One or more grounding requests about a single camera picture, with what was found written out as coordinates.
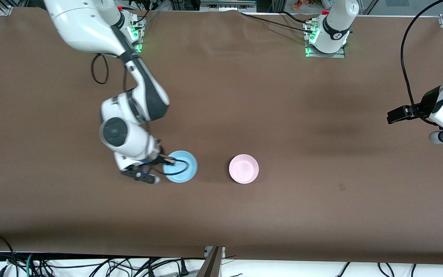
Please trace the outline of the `light blue bowl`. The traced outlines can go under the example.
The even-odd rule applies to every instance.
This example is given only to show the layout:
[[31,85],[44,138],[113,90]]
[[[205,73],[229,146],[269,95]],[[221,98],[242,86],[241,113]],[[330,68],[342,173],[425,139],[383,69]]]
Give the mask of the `light blue bowl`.
[[168,180],[181,184],[190,181],[195,177],[198,163],[195,156],[187,151],[178,150],[168,155],[173,158],[172,165],[163,165],[163,173]]

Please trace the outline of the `pink bowl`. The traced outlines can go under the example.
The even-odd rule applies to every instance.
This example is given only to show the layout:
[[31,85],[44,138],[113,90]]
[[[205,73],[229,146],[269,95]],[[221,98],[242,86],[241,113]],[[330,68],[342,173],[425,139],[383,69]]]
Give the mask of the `pink bowl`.
[[249,184],[257,178],[260,167],[253,156],[239,154],[230,161],[228,171],[233,181],[238,184]]

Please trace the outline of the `brown table cover sheet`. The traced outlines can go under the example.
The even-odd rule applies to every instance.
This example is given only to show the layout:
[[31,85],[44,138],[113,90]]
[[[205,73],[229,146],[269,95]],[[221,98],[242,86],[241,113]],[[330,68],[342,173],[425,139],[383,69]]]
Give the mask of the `brown table cover sheet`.
[[[191,181],[120,174],[99,137],[106,85],[41,8],[0,17],[0,235],[16,251],[443,264],[443,145],[406,105],[410,18],[360,17],[346,58],[306,57],[296,30],[227,12],[160,12],[142,57],[170,98],[152,122]],[[257,178],[228,166],[253,156]]]

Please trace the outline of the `aluminium profile beam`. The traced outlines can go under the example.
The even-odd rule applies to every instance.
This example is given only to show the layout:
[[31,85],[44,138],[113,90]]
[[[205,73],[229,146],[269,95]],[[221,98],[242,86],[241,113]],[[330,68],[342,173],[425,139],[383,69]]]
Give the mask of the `aluminium profile beam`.
[[220,267],[226,258],[225,247],[205,247],[205,256],[196,277],[220,277]]

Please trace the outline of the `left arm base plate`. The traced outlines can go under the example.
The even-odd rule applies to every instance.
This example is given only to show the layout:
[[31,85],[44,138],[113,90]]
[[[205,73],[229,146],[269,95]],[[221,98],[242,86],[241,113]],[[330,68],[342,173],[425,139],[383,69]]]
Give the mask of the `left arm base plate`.
[[303,23],[304,30],[309,30],[309,33],[304,34],[305,51],[307,57],[320,57],[320,58],[345,58],[345,45],[347,37],[350,32],[347,32],[343,38],[338,40],[331,40],[331,45],[340,45],[340,48],[333,53],[322,52],[316,47],[316,42],[326,42],[324,35],[327,35],[325,31],[320,30],[320,22],[318,18],[307,20]]

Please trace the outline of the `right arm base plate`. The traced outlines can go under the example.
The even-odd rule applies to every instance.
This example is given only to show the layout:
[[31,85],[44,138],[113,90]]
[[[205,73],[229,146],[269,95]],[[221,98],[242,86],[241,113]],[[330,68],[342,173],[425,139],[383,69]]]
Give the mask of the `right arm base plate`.
[[143,36],[146,25],[146,18],[133,14],[130,11],[121,11],[125,22],[121,27],[122,33],[129,40],[138,53],[142,52]]

